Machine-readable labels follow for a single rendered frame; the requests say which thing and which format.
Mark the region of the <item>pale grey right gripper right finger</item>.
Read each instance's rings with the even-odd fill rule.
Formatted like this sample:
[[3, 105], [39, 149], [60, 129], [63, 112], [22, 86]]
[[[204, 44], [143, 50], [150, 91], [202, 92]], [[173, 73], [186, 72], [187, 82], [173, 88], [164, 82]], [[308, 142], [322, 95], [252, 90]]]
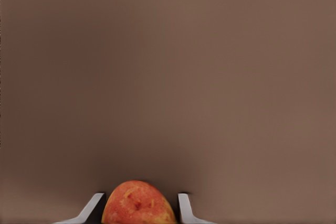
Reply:
[[194, 216], [190, 198], [187, 193], [178, 193], [177, 197], [181, 224], [216, 224]]

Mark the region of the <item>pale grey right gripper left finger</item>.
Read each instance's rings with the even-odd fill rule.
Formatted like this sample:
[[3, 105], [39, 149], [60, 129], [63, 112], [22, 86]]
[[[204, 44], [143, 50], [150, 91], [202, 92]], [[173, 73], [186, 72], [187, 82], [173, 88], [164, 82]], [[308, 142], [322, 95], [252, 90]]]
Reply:
[[101, 224], [104, 211], [104, 193], [95, 193], [80, 214], [53, 224]]

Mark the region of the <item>orange-red potato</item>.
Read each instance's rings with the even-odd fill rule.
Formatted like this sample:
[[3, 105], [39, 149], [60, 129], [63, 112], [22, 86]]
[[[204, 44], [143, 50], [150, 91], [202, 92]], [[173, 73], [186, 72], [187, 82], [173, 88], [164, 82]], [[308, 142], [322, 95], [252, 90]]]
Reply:
[[118, 185], [107, 200], [103, 224], [177, 224], [164, 195], [150, 183], [130, 180]]

